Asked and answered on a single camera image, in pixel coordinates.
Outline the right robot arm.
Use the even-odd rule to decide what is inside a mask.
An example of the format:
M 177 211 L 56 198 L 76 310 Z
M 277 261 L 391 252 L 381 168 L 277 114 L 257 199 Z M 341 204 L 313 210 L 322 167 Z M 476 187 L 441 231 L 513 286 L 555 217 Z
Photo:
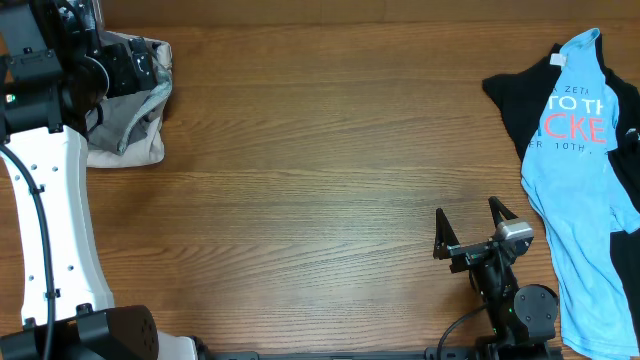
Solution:
M 495 196 L 488 199 L 495 231 L 486 240 L 460 244 L 444 210 L 435 213 L 433 257 L 451 261 L 450 272 L 467 273 L 482 304 L 452 323 L 436 348 L 426 351 L 432 359 L 561 359 L 562 350 L 548 342 L 555 338 L 559 296 L 551 288 L 521 286 L 512 270 L 534 239 L 532 226 L 510 211 Z M 493 334 L 476 339 L 470 347 L 447 347 L 449 335 L 462 323 L 486 312 Z

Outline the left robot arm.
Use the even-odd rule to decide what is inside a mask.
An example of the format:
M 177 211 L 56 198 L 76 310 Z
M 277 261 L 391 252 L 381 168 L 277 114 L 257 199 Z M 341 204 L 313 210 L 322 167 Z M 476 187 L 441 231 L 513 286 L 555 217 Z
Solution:
M 141 109 L 170 80 L 140 37 L 104 42 L 95 1 L 1 5 L 1 157 L 19 219 L 22 328 L 6 359 L 204 359 L 195 337 L 160 331 L 143 305 L 119 307 L 102 271 L 87 196 L 89 128 L 105 100 Z

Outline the grey shorts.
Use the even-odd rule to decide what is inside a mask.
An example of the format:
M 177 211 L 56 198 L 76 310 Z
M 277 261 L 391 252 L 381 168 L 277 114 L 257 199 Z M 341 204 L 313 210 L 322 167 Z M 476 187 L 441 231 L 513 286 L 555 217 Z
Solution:
M 135 159 L 153 163 L 164 158 L 160 132 L 163 111 L 173 90 L 171 47 L 163 43 L 152 54 L 158 80 L 152 90 L 105 99 L 101 102 L 101 123 L 96 111 L 87 117 L 91 151 L 109 153 L 129 162 Z

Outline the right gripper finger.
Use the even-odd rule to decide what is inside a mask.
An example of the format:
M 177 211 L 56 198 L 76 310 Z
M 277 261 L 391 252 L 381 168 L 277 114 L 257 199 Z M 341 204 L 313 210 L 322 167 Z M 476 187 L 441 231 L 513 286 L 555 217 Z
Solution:
M 433 257 L 439 260 L 453 257 L 460 244 L 442 208 L 436 210 L 435 225 Z
M 515 215 L 511 210 L 509 210 L 496 196 L 491 196 L 488 199 L 489 207 L 491 210 L 491 215 L 493 219 L 493 223 L 495 227 L 506 220 L 514 220 L 517 219 L 518 216 Z

